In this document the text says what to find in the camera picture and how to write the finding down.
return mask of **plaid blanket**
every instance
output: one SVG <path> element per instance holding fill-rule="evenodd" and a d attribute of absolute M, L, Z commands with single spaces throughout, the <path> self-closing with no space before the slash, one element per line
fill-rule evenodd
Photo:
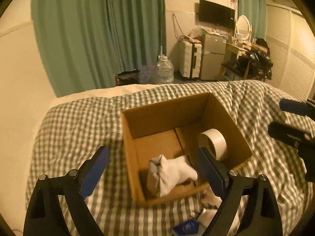
<path fill-rule="evenodd" d="M 172 98 L 212 92 L 224 105 L 247 139 L 252 158 L 238 172 L 270 179 L 281 213 L 283 234 L 288 235 L 312 198 L 312 185 L 297 151 L 269 137 L 267 127 L 277 120 L 315 133 L 306 117 L 282 112 L 278 103 L 288 94 L 258 81 L 166 85 L 132 95 L 85 98 L 53 107 L 44 118 L 34 145 L 26 190 L 26 206 L 38 176 L 63 176 L 90 159 L 100 145 L 109 147 L 110 163 L 86 204 L 105 235 L 170 235 L 172 226 L 201 209 L 200 196 L 156 207 L 139 208 L 131 201 L 122 142 L 121 112 Z M 64 198 L 60 199 L 72 235 L 77 231 Z M 246 198 L 238 214 L 243 215 Z"/>

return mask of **green curtain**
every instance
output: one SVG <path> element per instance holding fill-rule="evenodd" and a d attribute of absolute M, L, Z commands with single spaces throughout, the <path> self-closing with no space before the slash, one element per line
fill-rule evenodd
<path fill-rule="evenodd" d="M 265 38 L 266 0 L 238 0 L 238 16 L 241 15 L 252 25 L 252 38 Z"/>
<path fill-rule="evenodd" d="M 58 97 L 115 85 L 166 50 L 164 0 L 32 0 L 39 52 Z"/>

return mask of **television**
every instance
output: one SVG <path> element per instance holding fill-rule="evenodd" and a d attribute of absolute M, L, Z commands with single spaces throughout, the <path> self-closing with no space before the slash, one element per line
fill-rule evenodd
<path fill-rule="evenodd" d="M 199 21 L 234 28 L 235 10 L 206 0 L 199 0 Z"/>

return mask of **blue package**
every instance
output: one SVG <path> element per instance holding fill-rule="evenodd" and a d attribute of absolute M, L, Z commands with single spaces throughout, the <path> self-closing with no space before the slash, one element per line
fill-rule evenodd
<path fill-rule="evenodd" d="M 189 219 L 172 228 L 172 234 L 175 236 L 197 234 L 199 222 L 195 219 Z"/>

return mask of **open cardboard box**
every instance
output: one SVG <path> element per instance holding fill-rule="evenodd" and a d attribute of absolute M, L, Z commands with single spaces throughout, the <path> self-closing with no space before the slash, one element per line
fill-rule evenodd
<path fill-rule="evenodd" d="M 123 140 L 129 186 L 133 201 L 142 206 L 191 196 L 208 186 L 200 176 L 196 182 L 177 185 L 167 196 L 155 197 L 146 187 L 149 160 L 164 154 L 167 159 L 189 155 L 199 171 L 197 135 L 217 129 L 226 140 L 228 157 L 222 162 L 238 168 L 251 150 L 223 105 L 212 93 L 149 104 L 122 112 Z"/>

